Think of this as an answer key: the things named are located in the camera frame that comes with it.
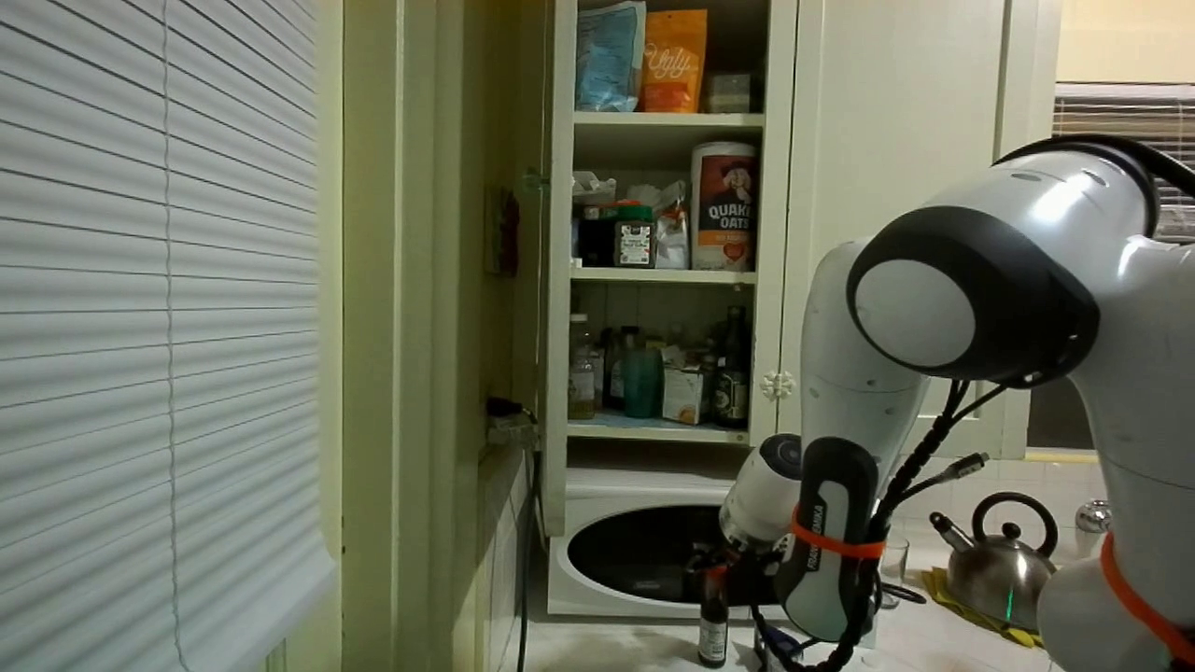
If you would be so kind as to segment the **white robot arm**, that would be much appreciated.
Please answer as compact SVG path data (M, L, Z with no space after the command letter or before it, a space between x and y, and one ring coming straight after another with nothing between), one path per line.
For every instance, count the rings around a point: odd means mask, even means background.
M1161 151L1054 136L879 235L831 246L802 317L799 427L719 505L727 579L766 579L802 634L782 672L844 672L873 629L891 512L991 393L1070 383L1113 507L1039 597L1066 672L1195 672L1195 246L1159 232Z

